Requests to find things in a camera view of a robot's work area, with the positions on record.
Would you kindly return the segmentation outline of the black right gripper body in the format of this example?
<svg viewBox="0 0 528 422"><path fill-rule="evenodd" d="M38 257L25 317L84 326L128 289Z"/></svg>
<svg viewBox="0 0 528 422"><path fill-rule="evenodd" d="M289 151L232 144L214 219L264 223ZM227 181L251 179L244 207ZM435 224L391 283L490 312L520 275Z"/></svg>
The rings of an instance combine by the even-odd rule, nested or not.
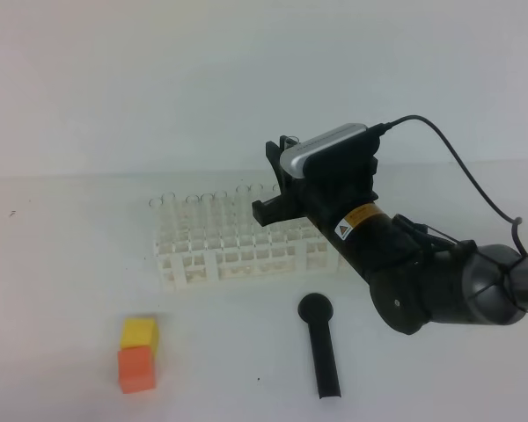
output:
<svg viewBox="0 0 528 422"><path fill-rule="evenodd" d="M283 193L252 204L253 217L263 227L307 216L327 222L344 205L373 201L377 171L378 128L368 129L305 161L304 178L293 178Z"/></svg>

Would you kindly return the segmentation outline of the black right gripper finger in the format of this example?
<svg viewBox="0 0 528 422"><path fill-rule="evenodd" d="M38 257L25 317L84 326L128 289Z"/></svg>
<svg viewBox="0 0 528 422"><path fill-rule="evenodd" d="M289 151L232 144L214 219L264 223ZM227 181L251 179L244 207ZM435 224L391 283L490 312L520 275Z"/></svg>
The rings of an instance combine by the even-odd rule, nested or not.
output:
<svg viewBox="0 0 528 422"><path fill-rule="evenodd" d="M281 150L292 148L299 144L299 138L293 135L281 135L279 138L279 146Z"/></svg>
<svg viewBox="0 0 528 422"><path fill-rule="evenodd" d="M283 169L280 164L280 158L285 150L281 150L279 143L266 142L265 152L266 157L276 176L277 184L281 187L280 194L283 194L289 187L293 177Z"/></svg>

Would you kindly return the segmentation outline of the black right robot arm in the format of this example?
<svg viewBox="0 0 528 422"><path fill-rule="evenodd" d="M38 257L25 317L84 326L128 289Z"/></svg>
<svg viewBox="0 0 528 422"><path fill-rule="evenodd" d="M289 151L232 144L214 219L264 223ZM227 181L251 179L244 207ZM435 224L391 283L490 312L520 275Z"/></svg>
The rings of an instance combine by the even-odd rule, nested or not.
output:
<svg viewBox="0 0 528 422"><path fill-rule="evenodd" d="M510 325L528 314L528 254L437 236L377 204L376 152L387 124L346 124L265 150L280 192L253 203L262 226L306 218L366 281L378 314L411 335L423 325Z"/></svg>

